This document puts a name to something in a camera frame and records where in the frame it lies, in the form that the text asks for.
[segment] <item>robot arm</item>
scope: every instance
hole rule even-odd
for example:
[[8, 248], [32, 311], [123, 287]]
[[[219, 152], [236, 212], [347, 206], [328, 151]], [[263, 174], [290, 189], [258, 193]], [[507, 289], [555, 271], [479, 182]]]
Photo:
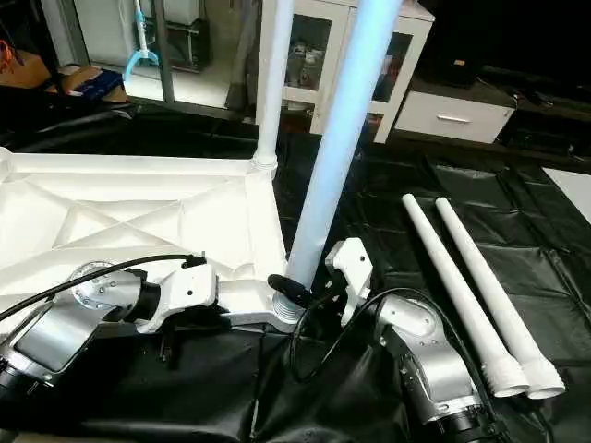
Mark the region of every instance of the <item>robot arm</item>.
[[[109, 266], [88, 263], [70, 280]], [[115, 271], [37, 307], [0, 344], [0, 394], [53, 386], [103, 321], [133, 323], [138, 332], [151, 333], [172, 314], [216, 300], [217, 278], [208, 264], [176, 270], [159, 285], [146, 278], [146, 272], [137, 269]]]
[[[346, 281], [344, 327], [368, 299], [372, 265], [358, 238], [339, 242], [325, 261], [330, 272]], [[497, 438], [462, 356], [448, 342], [437, 311], [421, 300], [386, 295], [374, 315], [373, 335], [400, 360], [404, 386], [423, 425], [435, 424], [451, 441], [477, 442]], [[400, 352], [400, 340], [405, 352]]]

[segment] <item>white wall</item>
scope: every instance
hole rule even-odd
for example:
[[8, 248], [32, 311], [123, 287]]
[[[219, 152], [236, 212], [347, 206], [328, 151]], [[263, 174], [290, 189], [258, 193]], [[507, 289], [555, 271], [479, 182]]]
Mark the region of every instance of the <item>white wall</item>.
[[125, 66], [136, 50], [133, 0], [75, 0], [89, 58]]
[[43, 14], [47, 20], [47, 26], [54, 43], [57, 60], [60, 66], [76, 63], [76, 57], [72, 49], [72, 42], [66, 28], [66, 17], [59, 0], [42, 0]]

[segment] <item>white plastic tube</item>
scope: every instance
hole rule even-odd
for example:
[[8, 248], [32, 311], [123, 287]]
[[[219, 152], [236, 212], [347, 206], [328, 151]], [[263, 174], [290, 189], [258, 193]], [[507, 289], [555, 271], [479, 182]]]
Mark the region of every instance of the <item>white plastic tube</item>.
[[265, 85], [265, 107], [260, 120], [259, 142], [252, 158], [253, 165], [261, 170], [274, 170], [277, 167], [277, 131], [283, 100], [283, 84], [289, 42], [292, 36], [294, 21], [294, 0], [277, 0], [275, 2], [275, 20], [271, 36], [271, 56], [269, 73]]
[[527, 326], [502, 289], [487, 261], [450, 205], [447, 198], [438, 198], [437, 209], [445, 221], [458, 250], [464, 258], [482, 297], [494, 317], [509, 351], [521, 365], [529, 383], [527, 397], [547, 399], [562, 394], [564, 383], [554, 365], [542, 354]]
[[524, 392], [529, 385], [521, 367], [507, 352], [415, 197], [406, 194], [403, 203], [476, 347], [482, 372], [493, 395], [510, 397]]
[[320, 262], [401, 3], [359, 2], [287, 265], [287, 276], [307, 288]]

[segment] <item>black plastic sheet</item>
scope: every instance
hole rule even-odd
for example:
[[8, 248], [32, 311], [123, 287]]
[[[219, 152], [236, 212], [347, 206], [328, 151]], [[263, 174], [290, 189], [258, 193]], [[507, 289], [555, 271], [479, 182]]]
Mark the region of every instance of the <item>black plastic sheet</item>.
[[[60, 146], [57, 138], [51, 150], [247, 158], [256, 146], [256, 134], [243, 126], [188, 126], [186, 119], [139, 115], [84, 143]], [[318, 142], [302, 135], [281, 140], [274, 186], [288, 249]], [[359, 150], [327, 248], [361, 237], [376, 285], [427, 291], [456, 318], [401, 203], [403, 194], [415, 194], [462, 268], [434, 206], [435, 198], [450, 198], [567, 386], [545, 401], [495, 401], [513, 441], [591, 441], [591, 226], [538, 167], [428, 156], [405, 151], [403, 142], [396, 148]], [[324, 274], [320, 269], [319, 281]], [[62, 385], [35, 402], [3, 406], [0, 425], [153, 441], [434, 441], [423, 437], [406, 406], [396, 363], [360, 337], [308, 385], [287, 375], [286, 338], [269, 328], [178, 332], [173, 368], [158, 361], [159, 340], [97, 340]], [[314, 365], [325, 349], [306, 341], [302, 365]]]

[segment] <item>black connector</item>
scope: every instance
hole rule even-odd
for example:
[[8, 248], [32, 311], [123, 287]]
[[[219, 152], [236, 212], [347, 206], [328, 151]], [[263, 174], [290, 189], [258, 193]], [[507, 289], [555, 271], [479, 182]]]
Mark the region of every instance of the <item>black connector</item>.
[[302, 283], [298, 283], [283, 275], [272, 274], [267, 283], [278, 293], [285, 295], [290, 302], [307, 308], [313, 301], [312, 293]]
[[186, 268], [194, 268], [196, 266], [200, 266], [200, 265], [205, 265], [207, 263], [207, 260], [205, 259], [205, 257], [198, 257], [198, 256], [187, 256], [187, 259], [185, 260], [185, 263], [183, 263], [181, 265], [181, 268], [186, 269]]

